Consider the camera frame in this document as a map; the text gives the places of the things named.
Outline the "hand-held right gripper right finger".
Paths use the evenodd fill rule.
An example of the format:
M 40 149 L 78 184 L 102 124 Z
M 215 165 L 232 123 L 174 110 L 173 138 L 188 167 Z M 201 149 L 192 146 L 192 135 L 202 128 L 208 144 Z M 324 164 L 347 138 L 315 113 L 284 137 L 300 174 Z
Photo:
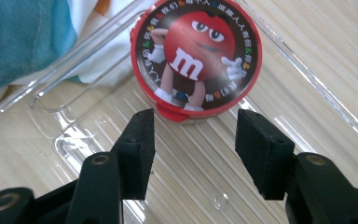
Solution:
M 265 200 L 282 200 L 295 143 L 263 115 L 238 111 L 235 150 Z

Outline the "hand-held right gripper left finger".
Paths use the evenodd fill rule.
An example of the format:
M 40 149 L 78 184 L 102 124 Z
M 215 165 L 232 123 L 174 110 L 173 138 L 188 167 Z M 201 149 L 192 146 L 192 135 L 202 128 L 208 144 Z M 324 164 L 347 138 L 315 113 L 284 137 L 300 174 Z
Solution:
M 123 200 L 143 200 L 155 157 L 154 110 L 135 113 L 112 150 L 117 154 Z

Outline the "clear plastic tray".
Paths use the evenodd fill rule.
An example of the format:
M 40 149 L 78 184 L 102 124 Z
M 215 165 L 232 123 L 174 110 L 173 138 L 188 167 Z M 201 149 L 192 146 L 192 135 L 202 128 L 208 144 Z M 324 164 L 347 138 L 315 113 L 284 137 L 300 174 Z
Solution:
M 0 190 L 43 195 L 77 178 L 132 115 L 151 106 L 131 71 L 130 32 L 155 0 L 129 0 L 106 25 L 0 102 Z M 297 152 L 324 155 L 358 188 L 358 0 L 237 0 L 263 45 L 261 73 L 227 111 L 155 118 L 146 197 L 124 204 L 125 224 L 287 224 L 235 151 L 237 111 L 270 120 Z

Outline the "red lidded candy jar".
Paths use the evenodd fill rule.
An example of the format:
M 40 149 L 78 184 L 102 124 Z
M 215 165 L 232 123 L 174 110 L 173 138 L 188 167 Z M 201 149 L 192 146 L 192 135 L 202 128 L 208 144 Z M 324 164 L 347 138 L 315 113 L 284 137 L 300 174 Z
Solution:
M 204 119 L 228 110 L 254 86 L 262 44 L 235 0 L 158 0 L 131 31 L 131 60 L 162 117 Z

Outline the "white and green tote bag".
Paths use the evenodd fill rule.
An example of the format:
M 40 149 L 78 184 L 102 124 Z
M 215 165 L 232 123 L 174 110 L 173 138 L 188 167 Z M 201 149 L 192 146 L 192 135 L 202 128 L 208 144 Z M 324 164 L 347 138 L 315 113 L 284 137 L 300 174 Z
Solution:
M 0 100 L 131 4 L 154 0 L 0 0 Z

